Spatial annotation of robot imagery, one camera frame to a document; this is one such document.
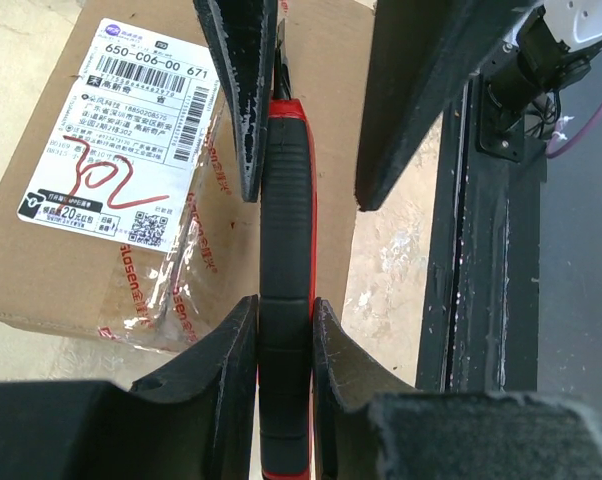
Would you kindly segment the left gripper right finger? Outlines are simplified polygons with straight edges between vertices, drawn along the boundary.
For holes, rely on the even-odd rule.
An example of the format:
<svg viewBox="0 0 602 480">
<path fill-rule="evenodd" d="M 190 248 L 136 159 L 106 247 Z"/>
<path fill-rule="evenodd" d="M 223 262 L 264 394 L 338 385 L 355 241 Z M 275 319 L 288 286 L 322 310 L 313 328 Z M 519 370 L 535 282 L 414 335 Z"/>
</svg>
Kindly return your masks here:
<svg viewBox="0 0 602 480">
<path fill-rule="evenodd" d="M 313 316 L 319 479 L 602 479 L 602 422 L 574 398 L 419 391 Z"/>
</svg>

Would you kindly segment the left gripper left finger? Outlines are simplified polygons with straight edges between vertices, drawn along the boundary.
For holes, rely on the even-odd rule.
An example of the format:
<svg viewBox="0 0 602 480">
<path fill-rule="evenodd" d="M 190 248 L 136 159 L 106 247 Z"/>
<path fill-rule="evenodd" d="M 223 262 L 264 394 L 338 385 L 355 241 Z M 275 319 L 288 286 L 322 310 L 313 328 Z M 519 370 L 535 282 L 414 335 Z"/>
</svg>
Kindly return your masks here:
<svg viewBox="0 0 602 480">
<path fill-rule="evenodd" d="M 0 479 L 245 479 L 258 300 L 122 389 L 103 380 L 0 382 Z"/>
</svg>

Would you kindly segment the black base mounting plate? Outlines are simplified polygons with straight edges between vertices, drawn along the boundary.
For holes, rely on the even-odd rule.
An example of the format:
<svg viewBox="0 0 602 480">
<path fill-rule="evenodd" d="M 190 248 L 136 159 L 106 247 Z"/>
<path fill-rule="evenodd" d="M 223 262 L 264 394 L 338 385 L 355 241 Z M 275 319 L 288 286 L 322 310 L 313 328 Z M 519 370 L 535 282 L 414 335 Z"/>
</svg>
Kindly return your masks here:
<svg viewBox="0 0 602 480">
<path fill-rule="evenodd" d="M 534 391 L 542 144 L 516 163 L 481 152 L 479 79 L 443 113 L 416 386 Z"/>
</svg>

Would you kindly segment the brown cardboard express box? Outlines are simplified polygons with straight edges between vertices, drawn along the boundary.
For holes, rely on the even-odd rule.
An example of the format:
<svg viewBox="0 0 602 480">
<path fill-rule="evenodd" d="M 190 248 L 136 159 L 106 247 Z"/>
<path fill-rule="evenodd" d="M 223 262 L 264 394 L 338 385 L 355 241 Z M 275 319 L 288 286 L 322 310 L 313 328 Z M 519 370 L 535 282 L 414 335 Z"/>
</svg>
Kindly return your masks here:
<svg viewBox="0 0 602 480">
<path fill-rule="evenodd" d="M 193 5 L 90 1 L 0 182 L 0 322 L 179 351 L 258 290 Z"/>
</svg>

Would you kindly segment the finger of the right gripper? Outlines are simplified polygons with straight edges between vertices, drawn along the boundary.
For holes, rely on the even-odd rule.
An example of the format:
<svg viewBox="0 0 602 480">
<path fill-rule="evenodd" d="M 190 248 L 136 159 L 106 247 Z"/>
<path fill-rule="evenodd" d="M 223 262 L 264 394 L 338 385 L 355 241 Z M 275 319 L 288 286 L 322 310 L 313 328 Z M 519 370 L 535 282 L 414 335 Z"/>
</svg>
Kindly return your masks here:
<svg viewBox="0 0 602 480">
<path fill-rule="evenodd" d="M 231 115 L 241 196 L 259 198 L 275 56 L 277 0 L 194 0 Z"/>
<path fill-rule="evenodd" d="M 520 0 L 376 5 L 355 196 L 378 210 L 441 111 L 532 8 Z"/>
</svg>

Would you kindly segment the red black utility knife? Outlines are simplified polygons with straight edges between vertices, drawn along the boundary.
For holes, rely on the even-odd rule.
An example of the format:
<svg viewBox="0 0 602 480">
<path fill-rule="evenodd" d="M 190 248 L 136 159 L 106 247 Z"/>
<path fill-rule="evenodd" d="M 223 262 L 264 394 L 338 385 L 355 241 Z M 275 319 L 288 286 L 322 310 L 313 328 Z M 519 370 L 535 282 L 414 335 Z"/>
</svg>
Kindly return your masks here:
<svg viewBox="0 0 602 480">
<path fill-rule="evenodd" d="M 280 24 L 260 205 L 257 356 L 266 479 L 310 476 L 316 243 L 314 139 L 302 103 L 292 93 Z"/>
</svg>

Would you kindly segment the white shipping label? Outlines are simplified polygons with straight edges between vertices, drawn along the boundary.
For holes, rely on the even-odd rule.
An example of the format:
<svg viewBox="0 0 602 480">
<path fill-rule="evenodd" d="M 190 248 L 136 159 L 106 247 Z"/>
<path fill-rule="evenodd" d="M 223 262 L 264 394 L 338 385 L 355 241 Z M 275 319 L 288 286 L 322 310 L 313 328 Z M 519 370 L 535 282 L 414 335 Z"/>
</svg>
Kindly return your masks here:
<svg viewBox="0 0 602 480">
<path fill-rule="evenodd" d="M 170 251 L 218 92 L 206 47 L 103 19 L 19 219 Z"/>
</svg>

